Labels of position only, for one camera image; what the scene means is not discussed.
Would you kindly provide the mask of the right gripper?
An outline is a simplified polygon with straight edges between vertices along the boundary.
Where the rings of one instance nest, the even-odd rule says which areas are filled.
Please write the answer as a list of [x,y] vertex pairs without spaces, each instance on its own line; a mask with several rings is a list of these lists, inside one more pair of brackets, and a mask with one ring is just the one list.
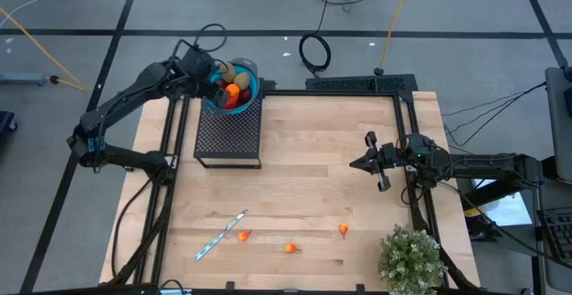
[[373,131],[366,134],[367,151],[356,160],[349,163],[358,170],[365,171],[378,177],[377,187],[384,192],[391,187],[390,179],[384,174],[384,170],[401,166],[398,149],[392,143],[376,146],[377,138]]

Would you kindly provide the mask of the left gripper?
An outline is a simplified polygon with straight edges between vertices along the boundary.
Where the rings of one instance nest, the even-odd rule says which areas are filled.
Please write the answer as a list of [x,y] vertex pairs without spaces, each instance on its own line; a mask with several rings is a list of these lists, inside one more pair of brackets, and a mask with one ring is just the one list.
[[190,46],[178,62],[182,72],[182,93],[194,98],[205,98],[216,107],[224,107],[229,94],[210,80],[215,60],[205,50]]

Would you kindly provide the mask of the brown-green kiwi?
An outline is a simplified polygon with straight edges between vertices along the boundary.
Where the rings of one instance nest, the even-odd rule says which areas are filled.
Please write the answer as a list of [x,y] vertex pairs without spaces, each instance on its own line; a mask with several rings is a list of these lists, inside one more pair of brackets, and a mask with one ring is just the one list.
[[248,72],[241,72],[236,75],[233,83],[239,87],[240,91],[250,88],[251,77]]
[[237,76],[236,69],[234,65],[230,62],[222,62],[219,67],[219,72],[222,75],[222,79],[226,83],[233,83]]

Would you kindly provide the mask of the blue collapsible bowl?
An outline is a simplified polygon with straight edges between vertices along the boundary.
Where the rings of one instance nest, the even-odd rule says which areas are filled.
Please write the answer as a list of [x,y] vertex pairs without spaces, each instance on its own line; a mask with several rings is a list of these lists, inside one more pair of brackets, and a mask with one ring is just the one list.
[[233,109],[227,109],[223,107],[218,107],[212,101],[204,99],[202,101],[202,106],[209,108],[215,114],[225,115],[225,114],[241,114],[245,112],[257,99],[261,91],[260,79],[257,75],[258,68],[257,65],[246,58],[234,58],[230,60],[230,63],[234,66],[237,73],[246,72],[250,76],[250,99],[244,103],[238,103]]

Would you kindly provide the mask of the black perforated metal shelf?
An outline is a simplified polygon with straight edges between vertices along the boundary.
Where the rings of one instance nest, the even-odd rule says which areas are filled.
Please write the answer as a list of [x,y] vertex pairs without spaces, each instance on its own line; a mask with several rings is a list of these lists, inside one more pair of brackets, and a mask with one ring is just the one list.
[[261,169],[262,100],[238,114],[201,103],[193,156],[205,168]]

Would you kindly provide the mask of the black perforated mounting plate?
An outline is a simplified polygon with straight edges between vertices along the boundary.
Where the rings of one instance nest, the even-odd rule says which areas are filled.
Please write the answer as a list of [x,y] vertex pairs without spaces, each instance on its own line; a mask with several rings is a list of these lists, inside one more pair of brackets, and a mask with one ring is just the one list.
[[325,91],[368,91],[372,93],[380,93],[385,91],[418,91],[418,86],[413,74],[396,74],[382,76],[313,78],[306,80],[306,89]]

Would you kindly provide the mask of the potted green plant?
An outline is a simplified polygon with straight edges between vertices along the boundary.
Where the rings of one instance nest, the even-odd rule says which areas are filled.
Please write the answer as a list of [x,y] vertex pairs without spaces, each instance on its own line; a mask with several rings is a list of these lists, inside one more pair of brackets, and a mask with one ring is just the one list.
[[433,237],[396,224],[380,248],[376,272],[391,295],[436,295],[447,267]]

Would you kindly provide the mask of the black desk bar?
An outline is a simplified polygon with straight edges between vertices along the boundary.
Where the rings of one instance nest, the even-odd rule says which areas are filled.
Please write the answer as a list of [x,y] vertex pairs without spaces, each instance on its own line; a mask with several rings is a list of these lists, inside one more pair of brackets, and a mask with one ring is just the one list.
[[558,179],[557,161],[550,156],[541,161],[531,156],[515,155],[510,161],[496,168],[495,172],[479,174],[477,179],[492,180],[492,183],[466,193],[468,201],[462,200],[464,210],[479,207],[522,190],[541,188],[547,179]]

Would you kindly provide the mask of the white panel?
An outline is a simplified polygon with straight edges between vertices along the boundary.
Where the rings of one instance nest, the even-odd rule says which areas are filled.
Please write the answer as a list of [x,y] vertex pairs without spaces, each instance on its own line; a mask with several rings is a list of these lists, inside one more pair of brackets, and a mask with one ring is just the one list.
[[[493,187],[498,185],[497,181],[492,179],[470,179],[470,182],[472,184],[470,192],[488,189],[491,185]],[[533,219],[526,208],[526,203],[520,192],[497,198],[494,201],[479,206],[479,209],[501,227],[531,225],[533,223]],[[481,214],[474,209],[466,210],[464,215],[467,221],[469,221],[469,219],[476,220],[476,218],[481,216]]]

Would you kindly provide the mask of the grey floor bar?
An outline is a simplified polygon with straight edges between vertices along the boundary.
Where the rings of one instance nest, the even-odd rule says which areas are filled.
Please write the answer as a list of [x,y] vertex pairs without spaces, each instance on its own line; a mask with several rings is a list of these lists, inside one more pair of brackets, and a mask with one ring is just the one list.
[[43,86],[46,77],[41,73],[0,72],[0,83]]

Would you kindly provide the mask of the grey monitor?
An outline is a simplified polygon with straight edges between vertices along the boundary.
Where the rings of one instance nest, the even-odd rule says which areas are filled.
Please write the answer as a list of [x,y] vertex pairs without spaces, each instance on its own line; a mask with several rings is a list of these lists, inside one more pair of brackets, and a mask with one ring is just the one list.
[[544,175],[572,184],[572,80],[561,68],[545,70],[554,153],[543,160]]

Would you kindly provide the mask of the black floor object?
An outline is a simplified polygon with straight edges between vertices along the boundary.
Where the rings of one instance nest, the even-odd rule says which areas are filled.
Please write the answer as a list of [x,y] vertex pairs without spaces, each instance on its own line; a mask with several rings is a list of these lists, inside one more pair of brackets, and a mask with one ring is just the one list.
[[15,114],[8,111],[0,111],[0,134],[14,132],[18,129]]

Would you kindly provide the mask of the black keyboard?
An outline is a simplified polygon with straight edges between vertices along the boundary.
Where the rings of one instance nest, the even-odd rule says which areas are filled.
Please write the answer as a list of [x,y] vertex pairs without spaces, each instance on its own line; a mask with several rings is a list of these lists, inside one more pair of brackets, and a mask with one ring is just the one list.
[[552,255],[572,265],[572,206],[541,209],[537,215]]

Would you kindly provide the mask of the grey desk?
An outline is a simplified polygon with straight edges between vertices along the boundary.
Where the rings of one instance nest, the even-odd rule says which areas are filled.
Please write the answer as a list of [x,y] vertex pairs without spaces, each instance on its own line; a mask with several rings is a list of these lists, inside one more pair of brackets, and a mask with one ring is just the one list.
[[[572,185],[547,179],[538,189],[538,209],[548,211],[555,208],[572,210]],[[546,288],[554,294],[572,295],[572,270],[548,259],[543,260]]]

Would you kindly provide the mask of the blue-handled knife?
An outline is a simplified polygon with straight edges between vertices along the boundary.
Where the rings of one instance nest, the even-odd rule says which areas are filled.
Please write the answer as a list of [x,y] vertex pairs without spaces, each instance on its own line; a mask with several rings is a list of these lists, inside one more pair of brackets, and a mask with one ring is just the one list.
[[202,259],[205,254],[213,248],[246,214],[248,210],[245,209],[242,212],[238,213],[234,218],[232,218],[227,225],[223,228],[223,230],[214,237],[208,244],[206,244],[195,256],[194,260],[199,261]]

